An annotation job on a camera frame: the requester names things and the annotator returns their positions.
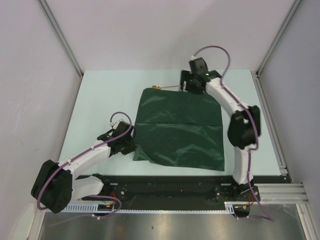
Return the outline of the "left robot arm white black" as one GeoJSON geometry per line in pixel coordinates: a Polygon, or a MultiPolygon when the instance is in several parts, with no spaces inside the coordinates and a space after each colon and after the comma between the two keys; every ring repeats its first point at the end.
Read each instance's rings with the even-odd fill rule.
{"type": "Polygon", "coordinates": [[[111,182],[99,173],[80,178],[80,175],[102,160],[118,153],[127,155],[136,149],[134,126],[123,120],[100,135],[91,147],[62,162],[45,161],[31,189],[31,196],[40,210],[59,213],[74,200],[98,198],[105,200],[112,191],[111,182]]]}

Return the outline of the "dark green cloth napkin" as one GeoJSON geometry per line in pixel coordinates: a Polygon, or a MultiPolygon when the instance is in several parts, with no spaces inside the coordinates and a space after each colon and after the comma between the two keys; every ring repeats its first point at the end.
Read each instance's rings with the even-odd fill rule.
{"type": "Polygon", "coordinates": [[[224,171],[220,104],[206,93],[146,88],[134,124],[134,161],[224,171]]]}

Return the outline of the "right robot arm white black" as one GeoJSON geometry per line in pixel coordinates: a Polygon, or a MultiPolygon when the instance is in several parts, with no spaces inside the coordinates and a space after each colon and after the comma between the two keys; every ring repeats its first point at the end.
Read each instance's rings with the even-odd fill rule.
{"type": "Polygon", "coordinates": [[[223,77],[217,71],[208,69],[202,57],[193,56],[189,66],[190,71],[181,71],[180,90],[193,94],[207,93],[220,104],[230,118],[227,137],[234,147],[234,170],[233,180],[226,193],[235,200],[242,201],[253,190],[251,153],[259,146],[260,109],[256,105],[249,106],[241,101],[225,85],[223,77]]]}

